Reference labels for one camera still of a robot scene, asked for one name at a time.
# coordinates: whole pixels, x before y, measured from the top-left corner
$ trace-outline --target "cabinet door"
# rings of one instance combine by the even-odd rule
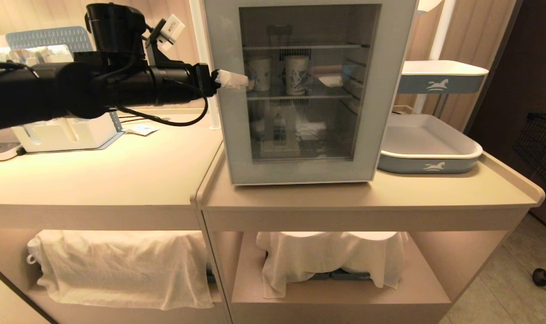
[[[236,185],[372,180],[415,0],[205,0]]]

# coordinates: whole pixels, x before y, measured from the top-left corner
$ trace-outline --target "white plastic container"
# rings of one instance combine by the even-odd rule
[[[9,160],[21,154],[22,146],[12,131],[0,130],[0,161]]]
[[[27,152],[95,149],[116,135],[109,113],[88,121],[60,118],[50,125],[12,127]]]
[[[474,94],[486,68],[456,61],[405,61],[398,94]]]
[[[391,115],[380,170],[401,174],[469,172],[483,154],[477,142],[431,115]]]

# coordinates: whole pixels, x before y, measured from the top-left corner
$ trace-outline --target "white towel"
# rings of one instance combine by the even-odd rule
[[[382,288],[397,287],[403,271],[404,232],[259,232],[269,252],[263,266],[264,298],[283,298],[286,284],[344,268],[368,272]]]
[[[59,303],[213,307],[199,230],[42,230],[27,247],[43,270],[37,283]]]

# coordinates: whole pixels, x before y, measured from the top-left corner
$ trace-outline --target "white plug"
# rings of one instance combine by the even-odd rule
[[[181,35],[183,29],[185,29],[185,24],[172,14],[160,31],[158,40],[161,43],[161,49],[164,51],[170,49],[177,41],[179,35]]]

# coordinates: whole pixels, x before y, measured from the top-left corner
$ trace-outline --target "caster wheel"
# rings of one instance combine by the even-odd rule
[[[545,278],[545,269],[537,268],[533,272],[533,282],[536,286],[544,287],[546,286],[546,278]]]

